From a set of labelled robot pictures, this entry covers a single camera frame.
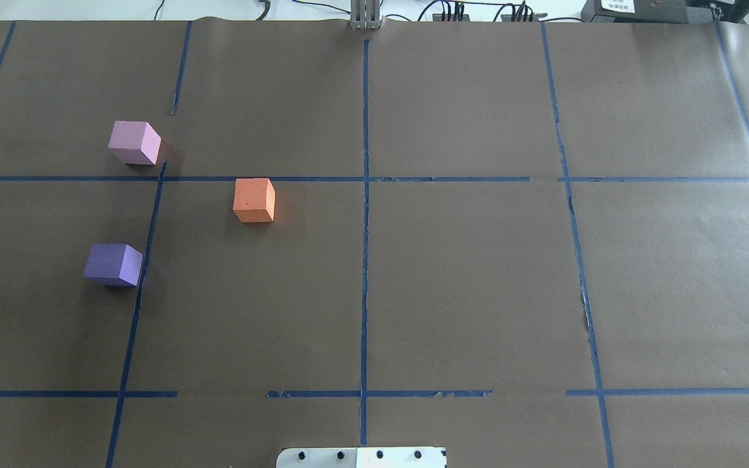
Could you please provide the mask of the orange foam cube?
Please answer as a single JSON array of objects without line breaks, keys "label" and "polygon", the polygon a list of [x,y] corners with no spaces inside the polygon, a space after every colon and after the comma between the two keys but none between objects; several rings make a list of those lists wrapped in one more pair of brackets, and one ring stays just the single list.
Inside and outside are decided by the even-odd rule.
[{"label": "orange foam cube", "polygon": [[232,210],[244,224],[274,221],[276,191],[270,178],[238,178],[235,180]]}]

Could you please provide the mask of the brown paper table cover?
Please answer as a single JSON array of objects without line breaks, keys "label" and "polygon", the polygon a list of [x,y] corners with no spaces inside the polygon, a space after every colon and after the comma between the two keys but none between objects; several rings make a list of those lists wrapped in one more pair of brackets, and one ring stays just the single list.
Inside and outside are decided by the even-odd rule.
[{"label": "brown paper table cover", "polygon": [[749,467],[749,25],[0,21],[0,467],[360,445]]}]

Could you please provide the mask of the white mounting plate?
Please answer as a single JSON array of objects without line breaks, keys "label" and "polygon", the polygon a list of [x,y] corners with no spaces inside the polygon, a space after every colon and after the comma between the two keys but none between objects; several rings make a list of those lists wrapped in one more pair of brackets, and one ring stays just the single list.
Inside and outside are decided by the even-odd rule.
[{"label": "white mounting plate", "polygon": [[442,447],[322,447],[280,451],[276,467],[446,467]]}]

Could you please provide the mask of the black power strip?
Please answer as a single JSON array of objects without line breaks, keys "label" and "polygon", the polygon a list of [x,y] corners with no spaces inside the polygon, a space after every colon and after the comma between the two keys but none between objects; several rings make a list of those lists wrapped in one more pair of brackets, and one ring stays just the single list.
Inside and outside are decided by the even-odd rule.
[{"label": "black power strip", "polygon": [[547,18],[546,13],[500,13],[497,20],[502,21],[502,23],[534,23],[535,21],[542,21],[544,18]]}]

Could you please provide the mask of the pink foam cube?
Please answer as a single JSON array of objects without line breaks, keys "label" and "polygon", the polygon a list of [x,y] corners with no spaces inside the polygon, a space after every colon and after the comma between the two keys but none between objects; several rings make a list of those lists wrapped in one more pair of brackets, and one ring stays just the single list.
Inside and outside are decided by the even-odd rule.
[{"label": "pink foam cube", "polygon": [[162,141],[148,122],[116,120],[107,147],[124,164],[154,166]]}]

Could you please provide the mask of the purple foam cube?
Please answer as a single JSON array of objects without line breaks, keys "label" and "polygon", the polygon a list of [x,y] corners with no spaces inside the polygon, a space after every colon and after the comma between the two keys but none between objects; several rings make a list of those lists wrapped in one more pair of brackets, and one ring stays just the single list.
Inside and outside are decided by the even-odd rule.
[{"label": "purple foam cube", "polygon": [[143,254],[127,244],[93,243],[84,278],[108,287],[136,287]]}]

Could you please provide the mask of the black electronics box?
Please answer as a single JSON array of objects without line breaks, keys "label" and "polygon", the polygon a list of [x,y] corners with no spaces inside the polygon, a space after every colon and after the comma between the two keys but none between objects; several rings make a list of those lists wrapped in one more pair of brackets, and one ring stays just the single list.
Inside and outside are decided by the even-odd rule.
[{"label": "black electronics box", "polygon": [[580,12],[585,23],[689,22],[686,1],[586,1]]}]

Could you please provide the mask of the grey metal post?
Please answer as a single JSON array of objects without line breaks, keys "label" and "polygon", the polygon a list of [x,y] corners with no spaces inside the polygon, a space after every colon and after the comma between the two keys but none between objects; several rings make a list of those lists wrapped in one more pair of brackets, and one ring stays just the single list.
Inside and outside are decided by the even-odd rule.
[{"label": "grey metal post", "polygon": [[352,30],[378,30],[382,27],[380,0],[351,0],[350,28]]}]

